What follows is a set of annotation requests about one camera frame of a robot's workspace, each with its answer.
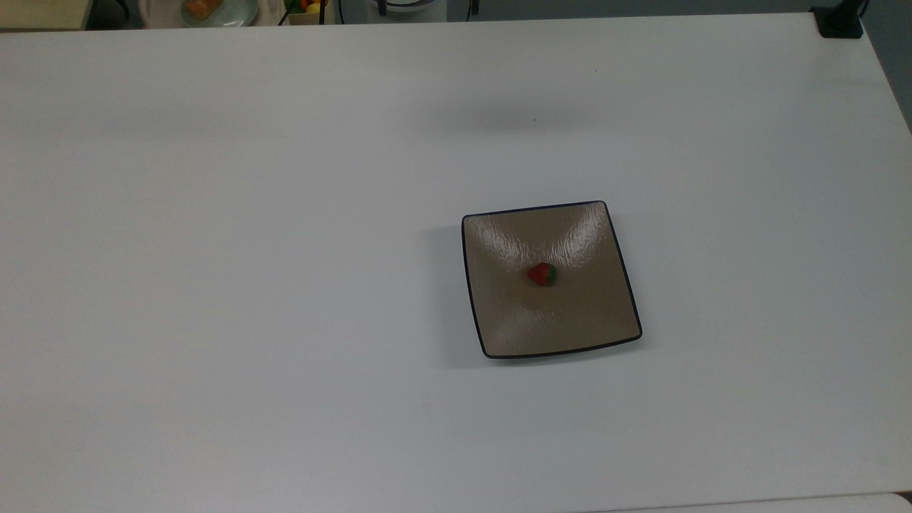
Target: green plate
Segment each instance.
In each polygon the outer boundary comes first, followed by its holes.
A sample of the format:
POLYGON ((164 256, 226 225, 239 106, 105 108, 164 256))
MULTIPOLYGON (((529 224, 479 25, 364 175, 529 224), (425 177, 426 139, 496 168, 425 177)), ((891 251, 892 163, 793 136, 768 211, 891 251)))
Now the green plate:
POLYGON ((181 17, 183 23, 192 28, 248 26, 254 22, 257 7, 257 0, 224 0, 209 17, 198 20, 187 14, 181 3, 181 17))

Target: red strawberry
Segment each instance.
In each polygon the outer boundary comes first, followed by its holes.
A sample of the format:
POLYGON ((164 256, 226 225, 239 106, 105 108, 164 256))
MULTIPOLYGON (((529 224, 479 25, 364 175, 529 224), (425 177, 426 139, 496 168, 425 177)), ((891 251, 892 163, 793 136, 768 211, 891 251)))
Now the red strawberry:
POLYGON ((545 262, 542 262, 541 264, 529 269, 529 272, 526 273, 526 276, 538 285, 547 287, 554 283, 554 277, 557 276, 557 269, 555 269, 551 264, 545 264, 545 262))

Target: brown plate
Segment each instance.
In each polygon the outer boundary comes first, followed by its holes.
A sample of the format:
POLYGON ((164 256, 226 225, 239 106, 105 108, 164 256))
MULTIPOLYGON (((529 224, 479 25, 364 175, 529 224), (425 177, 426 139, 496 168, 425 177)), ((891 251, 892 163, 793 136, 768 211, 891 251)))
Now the brown plate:
POLYGON ((605 202, 466 215, 462 253, 489 358, 586 351, 643 334, 605 202), (540 263, 556 270, 548 286, 527 276, 540 263))

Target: food on plate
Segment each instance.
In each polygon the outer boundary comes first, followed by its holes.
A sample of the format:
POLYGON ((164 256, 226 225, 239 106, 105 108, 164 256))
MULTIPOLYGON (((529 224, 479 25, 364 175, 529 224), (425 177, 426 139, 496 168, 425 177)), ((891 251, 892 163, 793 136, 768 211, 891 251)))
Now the food on plate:
POLYGON ((193 19, 203 21, 219 8, 222 0, 185 0, 183 8, 193 19))
POLYGON ((557 269, 555 269, 551 264, 542 262, 541 264, 529 269, 529 272, 526 273, 526 276, 538 285, 541 285, 542 287, 548 287, 554 283, 554 279, 557 277, 557 269))

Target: white table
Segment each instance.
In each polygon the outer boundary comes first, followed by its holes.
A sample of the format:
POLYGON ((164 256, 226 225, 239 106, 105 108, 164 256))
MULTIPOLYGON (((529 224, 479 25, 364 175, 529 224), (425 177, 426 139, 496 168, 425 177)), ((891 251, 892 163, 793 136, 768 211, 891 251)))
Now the white table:
POLYGON ((866 38, 807 14, 7 35, 0 69, 2 510, 912 488, 912 138, 866 38), (461 217, 593 199, 643 338, 485 360, 461 217))
POLYGON ((908 501, 895 494, 765 500, 682 508, 637 509, 638 513, 912 513, 908 501))

